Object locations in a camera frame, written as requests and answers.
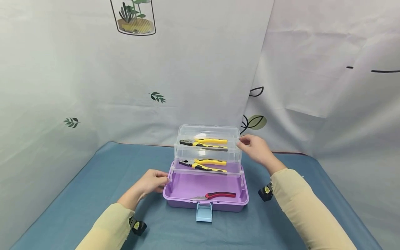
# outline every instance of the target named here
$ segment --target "pliers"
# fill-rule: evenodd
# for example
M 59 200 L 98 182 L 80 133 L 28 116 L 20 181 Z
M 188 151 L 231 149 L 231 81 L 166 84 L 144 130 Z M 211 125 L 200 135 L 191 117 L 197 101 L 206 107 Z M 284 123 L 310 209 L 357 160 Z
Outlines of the pliers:
M 203 159 L 203 160 L 180 160 L 179 164 L 185 165 L 187 167 L 195 168 L 198 170 L 205 170 L 205 171 L 213 171 L 213 172 L 223 172 L 227 173 L 228 171 L 224 169 L 219 169 L 219 168 L 209 168 L 206 166 L 203 166 L 202 164 L 213 164 L 213 165 L 219 165 L 219 166 L 225 166 L 226 161 L 223 160 L 213 160 L 213 159 Z
M 206 144 L 206 143 L 227 144 L 228 140 L 224 139 L 204 138 L 204 139 L 179 140 L 179 143 L 193 147 L 206 147 L 208 150 L 228 151 L 228 147 L 226 146 Z
M 235 193 L 230 193 L 230 192 L 215 192 L 215 193 L 207 193 L 205 196 L 197 196 L 191 198 L 191 200 L 211 200 L 217 197 L 230 197 L 230 198 L 235 198 L 236 194 Z

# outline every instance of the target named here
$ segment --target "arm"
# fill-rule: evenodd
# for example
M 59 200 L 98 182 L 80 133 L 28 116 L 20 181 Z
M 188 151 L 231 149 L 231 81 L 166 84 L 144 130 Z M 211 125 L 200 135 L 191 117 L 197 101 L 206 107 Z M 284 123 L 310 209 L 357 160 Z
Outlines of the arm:
M 286 168 L 263 139 L 245 135 L 238 147 L 268 170 L 276 201 L 309 249 L 356 249 L 308 183 L 295 170 Z
M 120 250 L 130 232 L 129 219 L 147 194 L 161 193 L 168 183 L 167 173 L 148 170 L 138 182 L 110 205 L 94 223 L 76 250 Z

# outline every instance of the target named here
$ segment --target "person's left hand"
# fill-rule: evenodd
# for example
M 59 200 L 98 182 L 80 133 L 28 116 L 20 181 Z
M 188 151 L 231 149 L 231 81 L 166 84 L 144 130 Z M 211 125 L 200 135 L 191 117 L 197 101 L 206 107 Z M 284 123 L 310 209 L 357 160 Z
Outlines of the person's left hand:
M 159 170 L 147 170 L 147 172 L 119 198 L 117 203 L 134 211 L 139 201 L 147 194 L 153 191 L 162 193 L 165 184 L 168 183 L 167 176 L 167 173 Z

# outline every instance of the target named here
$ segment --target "red-handled pliers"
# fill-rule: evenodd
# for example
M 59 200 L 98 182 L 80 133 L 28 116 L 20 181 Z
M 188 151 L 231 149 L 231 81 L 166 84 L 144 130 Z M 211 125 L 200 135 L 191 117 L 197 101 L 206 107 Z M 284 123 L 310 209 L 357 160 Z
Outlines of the red-handled pliers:
M 215 193 L 207 193 L 205 196 L 197 196 L 191 198 L 191 200 L 211 200 L 216 197 L 230 197 L 230 198 L 235 198 L 236 194 L 235 193 L 230 193 L 230 192 L 215 192 Z

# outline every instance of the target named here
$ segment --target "fabric backdrop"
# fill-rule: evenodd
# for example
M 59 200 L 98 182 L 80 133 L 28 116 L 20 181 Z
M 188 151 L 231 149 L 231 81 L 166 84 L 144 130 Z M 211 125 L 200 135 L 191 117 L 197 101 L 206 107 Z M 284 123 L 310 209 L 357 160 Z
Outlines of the fabric backdrop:
M 302 152 L 384 249 L 400 238 L 400 2 L 276 1 L 242 134 Z
M 107 141 L 242 118 L 272 0 L 2 1 L 0 249 Z

